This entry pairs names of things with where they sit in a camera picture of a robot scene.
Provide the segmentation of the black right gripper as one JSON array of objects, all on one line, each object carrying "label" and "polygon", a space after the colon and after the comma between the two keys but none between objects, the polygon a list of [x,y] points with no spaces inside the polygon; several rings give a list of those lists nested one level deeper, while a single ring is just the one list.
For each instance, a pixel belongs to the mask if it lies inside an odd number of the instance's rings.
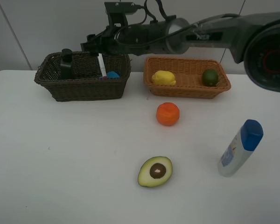
[{"label": "black right gripper", "polygon": [[168,38],[165,38],[167,35],[166,22],[133,24],[121,28],[107,26],[97,35],[88,35],[87,41],[81,43],[81,49],[93,55],[170,54]]}]

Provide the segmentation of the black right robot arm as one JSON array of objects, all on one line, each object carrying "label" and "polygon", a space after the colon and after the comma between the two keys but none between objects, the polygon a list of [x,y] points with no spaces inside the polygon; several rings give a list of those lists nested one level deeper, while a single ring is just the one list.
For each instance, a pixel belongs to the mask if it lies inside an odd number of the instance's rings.
[{"label": "black right robot arm", "polygon": [[191,47],[228,49],[257,86],[280,92],[280,12],[222,14],[194,23],[173,17],[149,24],[109,25],[81,44],[92,54],[136,56],[178,55]]}]

